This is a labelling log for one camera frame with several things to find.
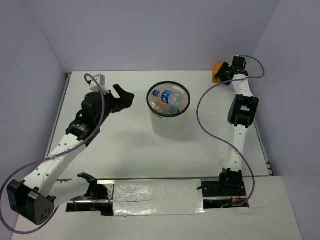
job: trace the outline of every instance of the gray wall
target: gray wall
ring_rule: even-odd
[[[266,75],[251,81],[266,152],[305,240],[319,239],[320,224],[319,9],[318,0],[281,0],[254,52]]]
[[[252,54],[279,0],[26,0],[66,71],[211,70]]]
[[[44,156],[66,78],[23,0],[1,0],[0,30],[2,184],[19,166]],[[1,209],[14,227],[17,215],[10,210],[7,194]],[[8,240],[12,233],[0,224],[0,235]]]

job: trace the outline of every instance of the trash bin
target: trash bin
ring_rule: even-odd
[[[179,112],[176,114],[163,114],[153,109],[150,103],[161,102],[164,103],[159,97],[153,96],[153,92],[156,90],[165,89],[171,92],[181,94],[182,100],[179,103]],[[153,131],[164,138],[169,138],[176,135],[182,128],[185,120],[185,112],[190,106],[190,93],[180,83],[174,81],[162,81],[153,85],[146,95],[146,103],[150,110],[150,117]]]

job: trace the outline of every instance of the black rim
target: black rim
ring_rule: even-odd
[[[150,95],[151,91],[152,91],[153,89],[155,89],[155,87],[157,87],[157,86],[159,86],[159,85],[162,85],[162,84],[173,84],[173,85],[176,85],[176,86],[182,88],[182,89],[186,92],[186,94],[188,95],[188,98],[189,98],[189,102],[188,102],[188,105],[184,108],[183,111],[178,112],[178,113],[173,114],[173,115],[165,115],[165,114],[162,114],[162,113],[157,112],[156,110],[154,110],[154,109],[150,106],[150,103],[149,103],[149,95]],[[150,109],[155,115],[160,116],[160,117],[163,117],[163,118],[174,118],[174,117],[180,116],[181,114],[183,114],[185,111],[188,110],[188,108],[189,108],[189,106],[190,106],[190,102],[191,102],[191,97],[190,97],[189,91],[188,91],[183,85],[181,85],[180,83],[177,83],[177,82],[175,82],[175,81],[161,81],[161,82],[158,82],[157,84],[153,85],[153,86],[149,89],[149,91],[148,91],[148,93],[147,93],[147,95],[146,95],[146,104],[148,105],[149,109]]]

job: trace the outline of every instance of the table surface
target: table surface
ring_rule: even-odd
[[[252,179],[244,179],[251,189]],[[250,208],[208,209],[196,215],[100,216],[99,212],[66,212],[63,204],[52,220],[30,235],[12,240],[302,240],[281,177],[257,177]],[[19,217],[15,227],[35,225]]]
[[[51,150],[60,142],[65,130],[81,109],[81,102],[90,92],[84,81],[87,72],[73,72],[54,132]],[[134,93],[129,109],[111,114],[101,127],[101,133],[61,175],[72,179],[86,172],[97,179],[150,179],[218,177],[230,147],[203,132],[197,122],[196,107],[202,94],[211,86],[211,71],[100,71],[89,72],[105,76],[105,86],[112,90],[119,84]],[[191,104],[182,130],[172,138],[163,138],[152,130],[147,91],[161,81],[174,81],[190,92]],[[227,121],[235,97],[232,86],[219,86],[207,94],[201,103],[199,116],[207,130],[228,141],[233,128]],[[264,154],[254,125],[249,128],[244,145],[255,176],[268,176]],[[250,176],[243,166],[243,175]]]

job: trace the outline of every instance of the orange object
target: orange object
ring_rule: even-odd
[[[221,68],[222,63],[216,63],[214,65],[213,71],[212,71],[212,82],[217,84],[220,82],[220,80],[218,78],[215,77],[215,75],[217,74],[217,72],[219,71],[219,69]]]

